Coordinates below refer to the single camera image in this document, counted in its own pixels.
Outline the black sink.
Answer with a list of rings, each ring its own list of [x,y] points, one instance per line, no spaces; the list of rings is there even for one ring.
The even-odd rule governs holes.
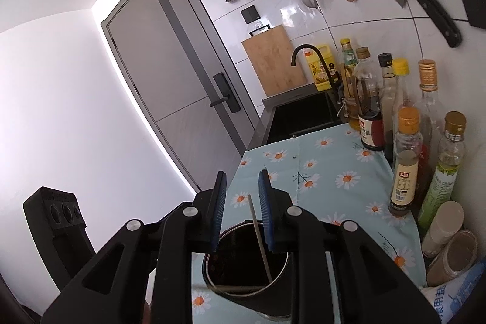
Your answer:
[[[262,145],[322,131],[343,124],[330,90],[272,106]]]

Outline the green yellow cap bottle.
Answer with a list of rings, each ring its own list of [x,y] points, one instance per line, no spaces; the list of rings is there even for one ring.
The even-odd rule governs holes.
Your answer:
[[[350,82],[353,77],[354,68],[358,64],[358,59],[349,38],[342,38],[340,45],[339,72],[343,82]]]

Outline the green label oil bottle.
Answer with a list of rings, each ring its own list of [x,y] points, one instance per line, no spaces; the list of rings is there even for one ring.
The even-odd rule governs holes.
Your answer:
[[[419,228],[427,231],[439,207],[450,199],[460,164],[465,157],[466,117],[458,111],[445,116],[444,133],[438,145],[433,179],[419,211]]]

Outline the yellow oil jug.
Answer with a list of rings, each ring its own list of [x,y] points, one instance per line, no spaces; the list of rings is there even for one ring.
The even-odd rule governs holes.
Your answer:
[[[336,62],[334,60],[334,55],[331,51],[330,46],[328,46],[327,44],[321,44],[317,47],[317,49],[319,49],[321,56],[324,58],[324,62],[327,65],[330,74],[334,77],[336,73]],[[328,74],[325,72],[317,52],[312,49],[305,49],[304,55],[308,67],[310,68],[310,72],[316,85],[316,89],[318,91],[330,90],[331,86]]]

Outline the tall gold cap bottle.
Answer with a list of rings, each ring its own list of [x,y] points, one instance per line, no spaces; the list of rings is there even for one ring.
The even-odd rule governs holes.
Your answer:
[[[445,109],[438,98],[436,63],[431,59],[422,59],[418,65],[422,96],[414,107],[420,113],[423,161],[432,173],[438,161],[438,144],[442,138]]]

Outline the wooden cutting board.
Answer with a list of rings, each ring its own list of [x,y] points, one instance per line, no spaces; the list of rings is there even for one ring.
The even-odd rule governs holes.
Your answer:
[[[304,86],[302,66],[291,65],[293,46],[282,25],[244,40],[242,46],[250,59],[267,97]]]

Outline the small orange cap bottle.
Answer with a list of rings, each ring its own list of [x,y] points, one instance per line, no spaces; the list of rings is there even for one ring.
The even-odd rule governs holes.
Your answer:
[[[389,211],[393,216],[401,217],[409,212],[414,199],[423,136],[420,131],[420,113],[416,108],[401,108],[397,121],[394,136],[394,180]]]

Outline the white blue salt bag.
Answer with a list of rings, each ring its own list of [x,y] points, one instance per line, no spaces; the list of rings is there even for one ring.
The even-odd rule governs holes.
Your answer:
[[[479,281],[485,273],[485,259],[453,280],[435,287],[419,289],[433,306],[441,323],[448,323],[459,314],[467,299],[479,287]]]

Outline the black cap vinegar bottle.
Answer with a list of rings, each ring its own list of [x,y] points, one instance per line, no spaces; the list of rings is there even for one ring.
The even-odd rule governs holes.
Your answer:
[[[393,57],[390,53],[380,53],[378,62],[382,68],[382,90],[380,93],[385,143],[393,143],[392,109],[395,102],[396,78],[392,65]]]

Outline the pale wooden chopstick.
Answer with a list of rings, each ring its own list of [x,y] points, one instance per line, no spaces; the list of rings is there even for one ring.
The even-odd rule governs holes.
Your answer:
[[[271,272],[270,272],[270,269],[269,269],[269,264],[268,264],[268,260],[267,260],[267,257],[266,257],[263,240],[261,238],[261,233],[259,232],[259,222],[257,220],[255,207],[254,207],[253,200],[252,200],[252,197],[251,197],[250,194],[248,194],[247,199],[248,199],[248,205],[250,207],[250,214],[251,214],[253,227],[254,227],[254,230],[255,230],[255,235],[256,235],[256,238],[257,238],[257,243],[259,245],[260,255],[262,257],[263,264],[264,264],[264,267],[265,267],[265,274],[267,276],[269,283],[271,284],[273,282],[273,279],[272,279],[272,275],[271,275]]]

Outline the grey door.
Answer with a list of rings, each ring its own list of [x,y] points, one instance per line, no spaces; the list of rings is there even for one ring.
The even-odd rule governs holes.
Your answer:
[[[195,192],[219,171],[232,178],[259,115],[200,0],[120,0],[101,24],[117,66],[151,130]],[[213,76],[222,72],[241,111]]]

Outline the black wall socket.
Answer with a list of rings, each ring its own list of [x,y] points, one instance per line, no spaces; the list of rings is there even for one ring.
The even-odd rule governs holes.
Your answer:
[[[255,6],[249,6],[245,9],[242,9],[241,15],[245,23],[247,23],[248,25],[260,19],[260,15]]]

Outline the paper cup stack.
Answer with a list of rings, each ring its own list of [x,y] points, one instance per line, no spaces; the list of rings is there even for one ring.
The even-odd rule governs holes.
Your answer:
[[[478,240],[469,230],[461,230],[433,259],[427,268],[427,285],[435,287],[462,275],[473,266],[478,254]]]
[[[462,206],[456,201],[446,201],[438,208],[433,222],[422,241],[422,253],[434,258],[461,229],[465,218]]]

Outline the black faucet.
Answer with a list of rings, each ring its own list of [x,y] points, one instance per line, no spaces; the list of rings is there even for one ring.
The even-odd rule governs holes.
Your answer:
[[[330,46],[320,44],[317,46],[317,49],[309,46],[301,47],[300,49],[295,49],[293,55],[297,57],[300,51],[304,52],[307,66],[318,91],[339,87],[340,77],[336,70],[337,63],[334,60]]]

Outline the black utensil holder cup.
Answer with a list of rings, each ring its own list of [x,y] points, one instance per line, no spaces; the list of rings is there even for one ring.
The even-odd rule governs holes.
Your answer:
[[[253,223],[245,220],[224,231],[214,252],[204,256],[206,286],[220,297],[272,319],[291,316],[292,258],[264,247],[269,270],[259,249]]]

